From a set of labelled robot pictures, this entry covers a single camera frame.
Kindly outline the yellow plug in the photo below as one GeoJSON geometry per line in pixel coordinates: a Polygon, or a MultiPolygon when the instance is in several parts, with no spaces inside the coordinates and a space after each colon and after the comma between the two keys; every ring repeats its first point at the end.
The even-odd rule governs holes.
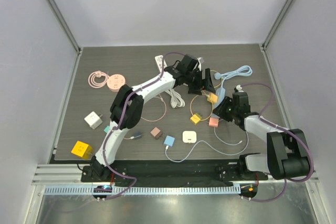
{"type": "Polygon", "coordinates": [[[218,96],[216,94],[210,93],[207,95],[207,101],[212,104],[215,104],[218,101],[218,96]]]}

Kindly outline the blue power strip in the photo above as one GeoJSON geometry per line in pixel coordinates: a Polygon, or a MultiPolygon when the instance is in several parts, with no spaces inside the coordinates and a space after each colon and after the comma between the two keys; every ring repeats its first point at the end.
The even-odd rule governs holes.
{"type": "Polygon", "coordinates": [[[221,102],[224,100],[225,98],[225,93],[226,93],[226,89],[223,88],[223,87],[219,87],[217,90],[216,90],[216,95],[218,96],[218,100],[217,102],[214,104],[214,109],[216,109],[220,104],[221,102]]]}

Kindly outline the pink plug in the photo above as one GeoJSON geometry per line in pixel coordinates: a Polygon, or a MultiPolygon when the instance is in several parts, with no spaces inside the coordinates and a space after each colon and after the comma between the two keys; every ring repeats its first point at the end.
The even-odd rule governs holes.
{"type": "Polygon", "coordinates": [[[208,126],[217,128],[219,124],[219,118],[210,117],[208,120],[208,126]]]}

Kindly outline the yellow usb charger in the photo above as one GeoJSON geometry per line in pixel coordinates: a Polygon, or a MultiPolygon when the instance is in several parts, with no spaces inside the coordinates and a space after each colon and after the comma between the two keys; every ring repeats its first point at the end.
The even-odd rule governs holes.
{"type": "Polygon", "coordinates": [[[194,124],[197,125],[199,122],[202,121],[202,116],[199,115],[198,113],[195,113],[191,116],[190,121],[194,124]]]}

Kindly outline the white wall adapter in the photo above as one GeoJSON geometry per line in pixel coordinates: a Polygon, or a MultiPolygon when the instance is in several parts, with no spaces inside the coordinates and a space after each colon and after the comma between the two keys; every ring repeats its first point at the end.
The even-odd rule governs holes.
{"type": "Polygon", "coordinates": [[[186,144],[194,144],[197,141],[197,133],[195,131],[183,131],[182,141],[186,144]]]}

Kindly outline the white power strip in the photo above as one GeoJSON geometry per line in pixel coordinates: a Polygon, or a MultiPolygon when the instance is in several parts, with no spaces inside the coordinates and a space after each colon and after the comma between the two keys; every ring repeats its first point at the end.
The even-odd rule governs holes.
{"type": "Polygon", "coordinates": [[[162,63],[163,56],[162,55],[155,56],[154,59],[155,59],[155,62],[156,62],[156,65],[157,65],[157,68],[158,68],[159,72],[162,72],[162,70],[164,68],[163,67],[164,64],[162,63]]]}

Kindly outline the light blue charger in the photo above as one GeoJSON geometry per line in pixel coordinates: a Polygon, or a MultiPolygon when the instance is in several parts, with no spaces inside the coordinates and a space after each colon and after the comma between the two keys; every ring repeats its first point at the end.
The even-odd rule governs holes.
{"type": "Polygon", "coordinates": [[[174,142],[175,142],[175,138],[167,135],[163,144],[166,146],[166,148],[169,148],[173,146],[174,142]]]}

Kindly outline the small pink charger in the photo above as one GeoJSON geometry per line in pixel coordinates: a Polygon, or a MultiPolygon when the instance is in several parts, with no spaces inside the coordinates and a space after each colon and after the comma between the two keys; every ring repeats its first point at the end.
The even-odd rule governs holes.
{"type": "Polygon", "coordinates": [[[155,127],[150,134],[158,140],[163,135],[163,132],[158,127],[155,127]]]}

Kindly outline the dark grey charger plug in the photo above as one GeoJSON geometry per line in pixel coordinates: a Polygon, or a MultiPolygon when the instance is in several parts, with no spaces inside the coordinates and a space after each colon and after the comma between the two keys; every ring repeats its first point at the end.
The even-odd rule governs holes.
{"type": "Polygon", "coordinates": [[[141,138],[142,137],[142,133],[141,132],[135,132],[134,134],[133,134],[133,138],[134,139],[138,139],[138,138],[141,138]]]}

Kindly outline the round pink power socket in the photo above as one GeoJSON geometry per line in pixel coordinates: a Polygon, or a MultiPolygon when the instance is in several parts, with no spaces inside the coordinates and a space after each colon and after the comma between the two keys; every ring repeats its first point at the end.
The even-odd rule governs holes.
{"type": "Polygon", "coordinates": [[[107,87],[112,92],[118,92],[125,83],[125,77],[121,74],[113,74],[107,79],[107,87]]]}

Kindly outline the white cube plug adapter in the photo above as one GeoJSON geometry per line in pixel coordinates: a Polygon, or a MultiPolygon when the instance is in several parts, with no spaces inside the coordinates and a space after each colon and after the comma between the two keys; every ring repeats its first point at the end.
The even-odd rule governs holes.
{"type": "Polygon", "coordinates": [[[98,115],[96,112],[90,112],[85,118],[84,121],[89,125],[89,127],[95,130],[102,124],[101,116],[98,115]]]}

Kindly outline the yellow cube plug adapter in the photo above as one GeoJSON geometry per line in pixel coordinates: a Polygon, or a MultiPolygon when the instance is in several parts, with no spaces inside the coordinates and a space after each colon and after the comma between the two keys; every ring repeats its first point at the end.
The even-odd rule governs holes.
{"type": "Polygon", "coordinates": [[[92,154],[92,146],[82,141],[77,141],[71,153],[85,160],[89,160],[92,154]]]}

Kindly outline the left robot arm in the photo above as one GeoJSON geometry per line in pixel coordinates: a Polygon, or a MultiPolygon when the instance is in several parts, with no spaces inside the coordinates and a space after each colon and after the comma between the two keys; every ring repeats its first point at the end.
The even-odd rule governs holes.
{"type": "Polygon", "coordinates": [[[91,159],[93,176],[100,182],[111,177],[110,165],[128,131],[140,121],[143,106],[155,96],[177,86],[187,85],[189,94],[201,95],[202,91],[215,93],[211,70],[199,69],[199,61],[185,54],[172,66],[163,67],[160,74],[137,86],[123,85],[110,108],[109,131],[96,154],[91,159]]]}

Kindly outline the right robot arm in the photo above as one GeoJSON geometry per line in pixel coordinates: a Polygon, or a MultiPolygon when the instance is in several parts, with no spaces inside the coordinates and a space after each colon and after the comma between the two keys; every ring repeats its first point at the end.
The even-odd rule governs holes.
{"type": "Polygon", "coordinates": [[[241,164],[236,169],[241,179],[250,179],[255,172],[292,182],[305,182],[312,176],[313,160],[304,132],[281,127],[252,112],[246,92],[224,97],[213,113],[266,143],[266,154],[250,153],[239,157],[241,164]]]}

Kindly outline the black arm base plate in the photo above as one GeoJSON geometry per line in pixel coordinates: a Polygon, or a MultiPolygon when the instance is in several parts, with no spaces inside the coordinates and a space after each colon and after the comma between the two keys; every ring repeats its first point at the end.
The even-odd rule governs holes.
{"type": "Polygon", "coordinates": [[[263,172],[245,170],[238,159],[195,159],[181,163],[168,160],[119,160],[112,163],[111,168],[121,176],[113,175],[110,169],[93,161],[83,167],[81,181],[109,182],[115,178],[118,186],[126,186],[132,180],[124,176],[130,176],[137,178],[138,187],[183,187],[193,182],[208,185],[211,182],[268,179],[263,172]]]}

